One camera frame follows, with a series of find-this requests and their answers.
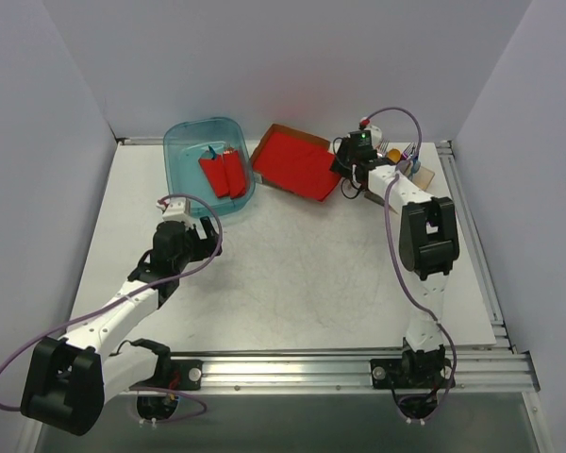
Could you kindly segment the yellow plastic spoon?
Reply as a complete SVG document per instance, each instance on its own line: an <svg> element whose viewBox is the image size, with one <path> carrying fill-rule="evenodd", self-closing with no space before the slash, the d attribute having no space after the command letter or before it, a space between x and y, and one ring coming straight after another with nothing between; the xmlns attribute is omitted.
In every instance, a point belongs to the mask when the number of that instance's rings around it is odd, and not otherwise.
<svg viewBox="0 0 566 453"><path fill-rule="evenodd" d="M388 152L388 158L394 163L398 163L401 159L401 152L398 149L393 148Z"/></svg>

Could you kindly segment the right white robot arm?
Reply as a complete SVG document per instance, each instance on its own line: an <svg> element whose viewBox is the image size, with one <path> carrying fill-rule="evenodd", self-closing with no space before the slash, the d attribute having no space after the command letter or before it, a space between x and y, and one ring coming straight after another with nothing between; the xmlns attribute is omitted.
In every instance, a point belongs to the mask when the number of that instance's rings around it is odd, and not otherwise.
<svg viewBox="0 0 566 453"><path fill-rule="evenodd" d="M415 353L400 361L399 373L405 383L420 386L434 370L424 354L443 345L444 290L459 256L455 205L420 189L397 164L379 157L369 131L340 139L331 171L383 200L392 266L412 305L404 342Z"/></svg>

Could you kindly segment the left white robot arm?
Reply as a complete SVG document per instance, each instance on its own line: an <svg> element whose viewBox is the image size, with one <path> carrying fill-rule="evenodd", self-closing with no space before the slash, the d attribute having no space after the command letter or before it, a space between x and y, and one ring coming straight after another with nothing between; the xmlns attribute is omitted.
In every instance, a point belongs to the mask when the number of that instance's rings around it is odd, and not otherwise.
<svg viewBox="0 0 566 453"><path fill-rule="evenodd" d="M125 360L113 356L129 332L173 295L187 265L204 269L222 252L219 218L158 224L152 247L103 308L73 320L61 337L42 335L36 342L20 403L21 415L80 436L96 423L105 404L139 381L166 385L172 365L167 347L139 346Z"/></svg>

